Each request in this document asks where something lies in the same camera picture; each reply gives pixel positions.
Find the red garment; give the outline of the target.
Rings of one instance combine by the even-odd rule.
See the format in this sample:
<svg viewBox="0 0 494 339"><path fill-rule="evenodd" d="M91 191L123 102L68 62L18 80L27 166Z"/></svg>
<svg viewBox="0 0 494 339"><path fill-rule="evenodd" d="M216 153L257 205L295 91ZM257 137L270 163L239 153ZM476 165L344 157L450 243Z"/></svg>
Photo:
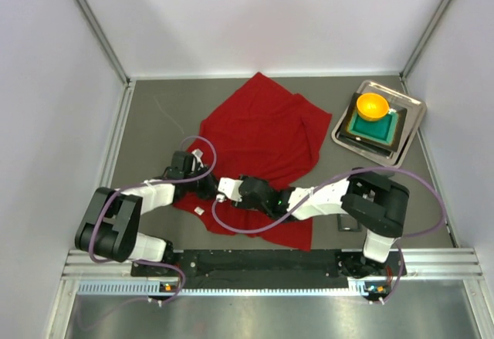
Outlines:
<svg viewBox="0 0 494 339"><path fill-rule="evenodd" d="M292 94L274 80L257 73L217 107L200 125L218 155L216 177L249 175L284 189L311 172L320 158L332 114L300 94ZM186 195L174 207L200 218L209 232L234 235L213 218L213 200ZM195 212L200 207L202 215ZM220 220L236 229L258 229L274 222L267 215L224 202L216 205ZM265 232L248 235L291 249L310 251L311 219L284 222Z"/></svg>

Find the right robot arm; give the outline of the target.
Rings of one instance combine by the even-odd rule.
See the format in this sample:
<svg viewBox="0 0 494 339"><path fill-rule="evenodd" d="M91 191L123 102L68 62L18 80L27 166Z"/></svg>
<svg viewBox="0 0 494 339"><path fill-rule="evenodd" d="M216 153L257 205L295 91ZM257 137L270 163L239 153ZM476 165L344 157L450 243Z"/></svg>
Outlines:
<svg viewBox="0 0 494 339"><path fill-rule="evenodd" d="M366 171L328 185L276 190L266 180L242 176L223 178L220 190L236 208L254 210L271 220L306 221L320 216L347 215L366 230L361 252L338 256L342 273L353 278L386 269L394 242L403 236L409 190L390 178Z"/></svg>

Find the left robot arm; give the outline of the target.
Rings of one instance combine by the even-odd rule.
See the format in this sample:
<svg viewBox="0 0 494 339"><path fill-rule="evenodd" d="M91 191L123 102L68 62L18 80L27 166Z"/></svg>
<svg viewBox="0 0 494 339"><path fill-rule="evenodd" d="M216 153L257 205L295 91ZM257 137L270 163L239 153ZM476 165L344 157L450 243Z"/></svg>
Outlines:
<svg viewBox="0 0 494 339"><path fill-rule="evenodd" d="M176 151L161 177L124 191L98 188L76 231L75 247L115 262L164 261L165 253L173 249L171 242L139 232L140 217L189 194L214 198L218 180L202 162L202 155L199 149Z"/></svg>

